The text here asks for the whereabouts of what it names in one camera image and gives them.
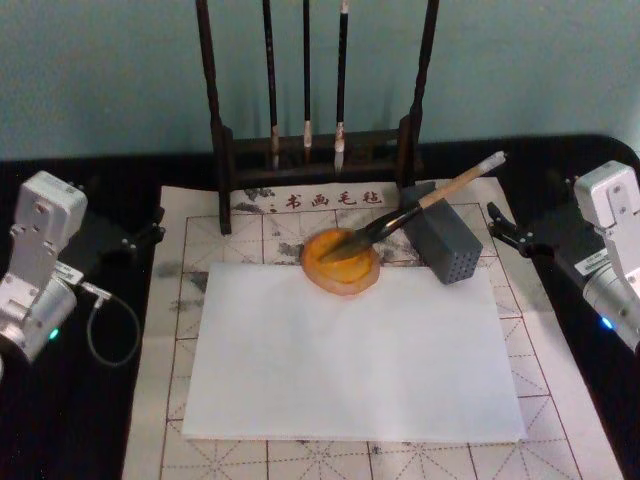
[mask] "light blue wall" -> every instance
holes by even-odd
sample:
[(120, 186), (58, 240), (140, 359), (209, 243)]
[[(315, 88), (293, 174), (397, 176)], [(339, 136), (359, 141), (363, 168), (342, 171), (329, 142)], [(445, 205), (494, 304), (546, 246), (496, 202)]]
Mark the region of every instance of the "light blue wall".
[[(222, 116), (268, 135), (261, 2), (209, 0)], [(312, 3), (314, 130), (340, 0)], [(278, 113), (302, 131), (302, 0), (272, 0)], [(352, 0), (347, 130), (411, 103), (425, 0)], [(443, 0), (422, 140), (602, 132), (640, 151), (640, 0)], [(192, 0), (0, 1), (0, 158), (211, 149)]]

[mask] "black cable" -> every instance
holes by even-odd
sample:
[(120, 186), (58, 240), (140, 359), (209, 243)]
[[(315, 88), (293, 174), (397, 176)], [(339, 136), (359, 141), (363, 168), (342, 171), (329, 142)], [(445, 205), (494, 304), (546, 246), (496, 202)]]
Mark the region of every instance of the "black cable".
[(100, 355), (98, 353), (98, 351), (96, 350), (96, 347), (94, 345), (94, 342), (93, 342), (92, 330), (93, 330), (93, 322), (96, 319), (96, 316), (98, 314), (98, 310), (100, 310), (100, 307), (104, 303), (104, 299), (102, 299), (101, 297), (98, 298), (98, 300), (96, 301), (95, 305), (93, 306), (93, 310), (91, 310), (91, 314), (89, 315), (89, 321), (87, 322), (87, 343), (89, 345), (89, 351), (91, 352), (91, 355), (93, 355), (93, 357), (100, 364), (102, 364), (102, 365), (104, 365), (106, 367), (118, 368), (118, 367), (122, 367), (122, 366), (126, 365), (127, 363), (129, 363), (129, 361), (131, 361), (133, 356), (136, 354), (136, 352), (138, 351), (138, 347), (140, 346), (140, 340), (141, 340), (142, 332), (141, 332), (141, 328), (140, 328), (140, 319), (138, 318), (138, 315), (136, 315), (136, 312), (133, 311), (133, 308), (131, 308), (121, 298), (119, 298), (119, 297), (117, 297), (117, 296), (115, 296), (113, 294), (111, 295), (110, 300), (115, 300), (116, 303), (119, 303), (120, 305), (122, 305), (122, 307), (127, 311), (127, 313), (129, 313), (129, 316), (130, 316), (131, 320), (133, 320), (133, 324), (134, 324), (134, 327), (135, 327), (135, 330), (136, 330), (135, 344), (133, 345), (133, 347), (131, 348), (129, 353), (127, 353), (127, 355), (125, 355), (125, 357), (122, 360), (119, 360), (117, 362), (112, 362), (110, 360), (107, 360), (106, 358), (104, 358), (102, 355)]

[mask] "calligraphy brush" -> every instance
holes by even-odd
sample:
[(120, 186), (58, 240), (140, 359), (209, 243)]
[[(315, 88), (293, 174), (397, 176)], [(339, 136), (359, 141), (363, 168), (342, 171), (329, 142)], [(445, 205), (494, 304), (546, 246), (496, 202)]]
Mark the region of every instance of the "calligraphy brush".
[(425, 208), (430, 207), (447, 195), (457, 192), (471, 180), (493, 170), (498, 165), (504, 163), (506, 155), (504, 152), (497, 152), (489, 158), (483, 160), (475, 167), (458, 175), (443, 187), (434, 190), (422, 197), (417, 202), (406, 207), (399, 208), (391, 213), (383, 215), (374, 220), (366, 227), (356, 230), (353, 235), (349, 235), (344, 240), (338, 242), (331, 250), (320, 257), (321, 263), (332, 263), (355, 257), (370, 248), (374, 243), (383, 240), (394, 231), (407, 223)]
[(340, 32), (338, 41), (338, 106), (336, 109), (336, 155), (333, 161), (336, 173), (344, 163), (344, 84), (347, 67), (347, 27), (349, 26), (349, 2), (342, 0), (340, 6)]
[(311, 159), (311, 52), (310, 45), (310, 21), (309, 0), (302, 2), (302, 23), (304, 30), (304, 158), (306, 162)]
[(269, 114), (271, 117), (271, 155), (273, 168), (278, 169), (280, 161), (280, 139), (278, 133), (278, 107), (276, 102), (276, 69), (273, 54), (273, 28), (271, 26), (271, 2), (262, 0), (262, 19), (264, 20), (264, 42), (267, 48), (267, 78), (269, 81)]

